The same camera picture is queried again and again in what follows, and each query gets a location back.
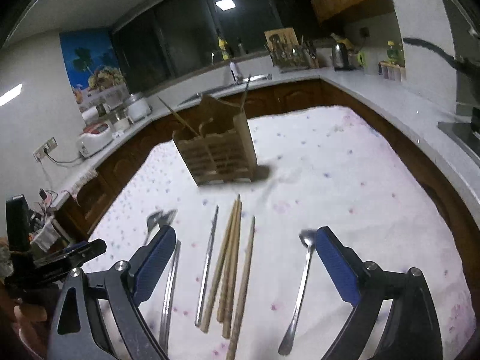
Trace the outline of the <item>white round cooker pot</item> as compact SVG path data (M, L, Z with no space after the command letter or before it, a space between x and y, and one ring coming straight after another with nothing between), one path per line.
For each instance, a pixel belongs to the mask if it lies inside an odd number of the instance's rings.
M149 116L152 111L151 106L142 92L131 94L126 98L126 100L124 100L124 107L128 118L133 124Z

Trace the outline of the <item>wooden utensil holder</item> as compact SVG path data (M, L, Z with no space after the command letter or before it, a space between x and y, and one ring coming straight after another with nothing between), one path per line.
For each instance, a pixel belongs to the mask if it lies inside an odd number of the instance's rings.
M240 104L205 95L185 120L200 136L182 125L172 139L197 185L254 179L257 157Z

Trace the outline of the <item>white lace cloth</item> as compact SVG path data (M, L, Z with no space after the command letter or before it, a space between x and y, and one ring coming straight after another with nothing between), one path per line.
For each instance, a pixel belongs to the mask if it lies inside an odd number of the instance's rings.
M95 169L88 169L79 175L78 178L70 183L65 189L62 189L61 192L68 194L76 201L81 189L97 176L98 173Z

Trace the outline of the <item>dark window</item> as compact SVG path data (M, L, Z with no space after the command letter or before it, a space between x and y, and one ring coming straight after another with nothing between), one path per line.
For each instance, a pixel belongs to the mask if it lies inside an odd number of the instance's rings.
M327 36L310 0L163 0L112 30L120 68L132 92L211 65L216 30L230 55L262 51L264 32L292 27L298 39Z

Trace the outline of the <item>wooden cutting board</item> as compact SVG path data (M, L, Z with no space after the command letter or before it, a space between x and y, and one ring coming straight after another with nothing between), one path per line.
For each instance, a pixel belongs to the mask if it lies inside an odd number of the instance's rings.
M292 45L298 45L299 43L292 27L268 30L264 32L264 36L270 51L273 51L276 43Z

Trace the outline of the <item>yellow dish soap bottle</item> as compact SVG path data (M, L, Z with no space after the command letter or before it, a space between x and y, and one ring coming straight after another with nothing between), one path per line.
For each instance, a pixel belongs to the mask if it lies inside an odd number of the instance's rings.
M216 35L217 35L217 42L218 42L219 49L221 51L222 59L229 60L230 52L229 52L228 42L223 38L219 28L216 30Z

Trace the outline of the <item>green yellow drink bottle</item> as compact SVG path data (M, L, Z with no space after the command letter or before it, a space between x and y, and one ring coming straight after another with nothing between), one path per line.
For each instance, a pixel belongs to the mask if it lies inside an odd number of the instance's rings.
M394 41L388 41L386 53L390 64L400 67L405 65L402 46L396 44Z

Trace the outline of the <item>wooden lower cabinets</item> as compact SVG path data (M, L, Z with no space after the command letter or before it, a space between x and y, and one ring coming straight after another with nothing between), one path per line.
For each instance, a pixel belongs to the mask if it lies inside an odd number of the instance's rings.
M226 175L232 166L244 165L247 158L234 127L235 114L243 112L247 119L252 119L319 106L348 107L380 133L437 207L454 236L462 258L479 255L479 225L475 224L460 194L442 175L439 166L386 117L325 80L256 89L248 94L245 103L241 102L240 95L234 94L218 102L208 102L205 110L194 106L179 111L177 115L167 115L150 122L94 167L96 174L80 186L79 193L70 193L66 202L56 209L55 219L73 240L84 241L157 144L176 140L186 142L201 136L226 133L228 139L224 144L214 143L187 152L195 157L200 170L209 166L208 155L220 155L220 173Z

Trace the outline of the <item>dish rack with utensils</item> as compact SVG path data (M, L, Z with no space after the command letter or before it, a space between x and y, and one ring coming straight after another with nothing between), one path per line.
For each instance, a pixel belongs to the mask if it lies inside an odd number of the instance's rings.
M269 50L268 45L266 49L272 64L280 72L295 72L319 67L316 53L312 53L305 46L276 43L273 51Z

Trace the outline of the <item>small white cooker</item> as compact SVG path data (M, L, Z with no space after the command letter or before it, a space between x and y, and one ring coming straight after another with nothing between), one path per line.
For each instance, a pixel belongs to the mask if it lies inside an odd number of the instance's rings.
M131 126L128 112L124 107L118 107L111 110L108 119L114 133L125 132Z

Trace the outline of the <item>metal spoon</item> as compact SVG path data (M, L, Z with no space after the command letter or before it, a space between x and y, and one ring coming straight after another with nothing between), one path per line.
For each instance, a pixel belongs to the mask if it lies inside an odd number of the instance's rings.
M302 243L302 245L306 248L306 258L304 263L304 269L302 272L300 285L298 288L298 294L295 300L295 308L292 314L292 318L289 322L289 326L286 330L285 335L281 340L281 344L278 347L278 354L281 356L288 356L294 346L295 342L295 334L298 327L299 316L301 312L301 308L304 301L304 294L306 291L306 286L308 282L308 275L310 271L311 261L313 251L315 250L315 238L316 238L317 231L316 230L302 230L298 237Z

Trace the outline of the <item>steel electric kettle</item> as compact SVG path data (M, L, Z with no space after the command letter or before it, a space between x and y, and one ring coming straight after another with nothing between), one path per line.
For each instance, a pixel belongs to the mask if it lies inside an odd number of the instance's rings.
M330 36L335 41L331 55L335 71L354 70L355 67L350 56L350 53L354 50L352 43L347 38L341 37L335 33L331 33Z

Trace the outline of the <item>tropical fruit poster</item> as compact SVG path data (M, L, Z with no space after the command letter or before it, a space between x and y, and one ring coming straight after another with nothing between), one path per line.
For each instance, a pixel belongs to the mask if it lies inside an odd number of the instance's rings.
M129 97L105 28L61 33L59 40L69 84L80 112L85 113L100 104L115 108Z

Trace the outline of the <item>steel sink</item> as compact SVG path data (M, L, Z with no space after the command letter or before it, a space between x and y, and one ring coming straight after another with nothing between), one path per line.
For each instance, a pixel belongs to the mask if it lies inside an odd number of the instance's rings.
M239 88L241 86L246 86L247 87L251 83L258 82L258 81L264 81L264 80L272 80L272 74L269 73L269 74L249 76L247 78L244 78L244 79L240 80L239 82L234 82L232 84L223 85L223 86L217 86L217 87L214 87L214 88L206 89L205 91L202 91L202 92L197 92L197 93L193 94L192 96L188 97L183 102L180 102L180 105L184 105L186 103L196 101L197 99L200 99L203 95L217 94L218 92L221 92L221 91L224 91L224 90L229 90L229 89L234 89L234 88Z

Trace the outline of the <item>white red rice cooker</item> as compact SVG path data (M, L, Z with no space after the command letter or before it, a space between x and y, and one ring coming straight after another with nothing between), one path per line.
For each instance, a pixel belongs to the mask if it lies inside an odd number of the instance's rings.
M76 147L83 158L90 158L103 150L112 140L112 128L108 122L92 124L78 136Z

